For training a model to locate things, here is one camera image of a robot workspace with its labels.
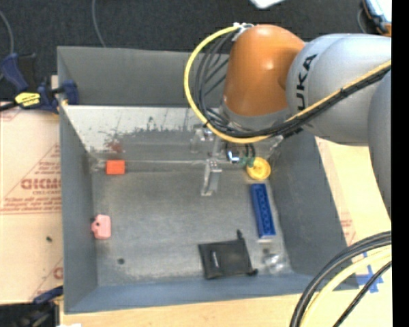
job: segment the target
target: orange cube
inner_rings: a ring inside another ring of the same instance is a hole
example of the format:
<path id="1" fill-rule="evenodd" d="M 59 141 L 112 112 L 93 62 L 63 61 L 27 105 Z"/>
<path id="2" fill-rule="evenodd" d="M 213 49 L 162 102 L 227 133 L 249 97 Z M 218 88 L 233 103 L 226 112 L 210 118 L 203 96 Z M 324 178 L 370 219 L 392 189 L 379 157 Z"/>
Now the orange cube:
<path id="1" fill-rule="evenodd" d="M 125 174 L 124 160 L 106 161 L 106 174 Z"/>

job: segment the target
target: blue clamp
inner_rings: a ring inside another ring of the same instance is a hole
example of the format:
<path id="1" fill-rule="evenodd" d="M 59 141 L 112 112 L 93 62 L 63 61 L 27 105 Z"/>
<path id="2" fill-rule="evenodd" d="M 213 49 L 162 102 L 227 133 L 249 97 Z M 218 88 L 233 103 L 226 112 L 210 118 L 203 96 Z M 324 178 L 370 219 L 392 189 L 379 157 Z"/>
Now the blue clamp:
<path id="1" fill-rule="evenodd" d="M 5 79 L 16 87 L 17 93 L 26 91 L 29 88 L 29 84 L 21 74 L 18 66 L 18 55 L 16 53 L 11 53 L 4 58 L 0 64 L 0 68 Z"/>
<path id="2" fill-rule="evenodd" d="M 55 96 L 57 93 L 65 93 L 68 104 L 78 104 L 77 86 L 73 80 L 65 80 L 58 89 L 51 89 L 47 82 L 42 82 L 37 86 L 36 93 L 24 93 L 28 90 L 29 84 L 18 66 L 16 53 L 4 58 L 0 68 L 5 79 L 16 87 L 15 101 L 23 109 L 40 109 L 58 114 L 59 104 Z"/>

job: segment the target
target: blue lego brick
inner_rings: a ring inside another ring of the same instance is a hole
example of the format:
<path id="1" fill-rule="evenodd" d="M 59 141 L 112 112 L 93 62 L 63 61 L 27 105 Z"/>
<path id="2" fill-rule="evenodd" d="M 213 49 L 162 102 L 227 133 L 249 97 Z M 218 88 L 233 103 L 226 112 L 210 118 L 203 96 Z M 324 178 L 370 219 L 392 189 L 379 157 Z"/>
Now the blue lego brick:
<path id="1" fill-rule="evenodd" d="M 259 237 L 274 236 L 275 228 L 265 184 L 252 184 L 252 201 Z"/>

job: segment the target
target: yellow object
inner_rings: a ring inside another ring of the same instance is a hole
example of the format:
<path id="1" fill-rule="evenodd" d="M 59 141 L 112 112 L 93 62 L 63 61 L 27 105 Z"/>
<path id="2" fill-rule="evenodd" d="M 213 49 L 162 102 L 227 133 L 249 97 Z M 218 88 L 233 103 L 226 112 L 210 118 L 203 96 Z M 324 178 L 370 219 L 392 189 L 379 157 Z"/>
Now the yellow object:
<path id="1" fill-rule="evenodd" d="M 253 167 L 247 165 L 247 174 L 257 181 L 263 181 L 271 174 L 271 166 L 266 159 L 255 157 Z"/>
<path id="2" fill-rule="evenodd" d="M 359 269 L 368 266 L 369 264 L 377 263 L 384 261 L 385 259 L 391 260 L 391 246 L 388 246 L 386 249 L 379 251 L 377 253 L 368 255 L 368 257 L 359 260 L 351 264 L 349 267 L 343 269 L 335 277 L 332 278 L 316 295 L 316 297 L 311 301 L 311 304 L 307 307 L 306 312 L 301 320 L 301 327 L 309 326 L 309 319 L 312 316 L 312 313 L 315 311 L 316 307 L 320 305 L 321 300 L 331 293 L 342 281 L 347 279 L 351 274 L 354 274 Z"/>
<path id="3" fill-rule="evenodd" d="M 41 95 L 39 93 L 22 92 L 15 97 L 15 102 L 17 104 L 22 104 L 22 106 L 33 106 L 40 103 Z"/>

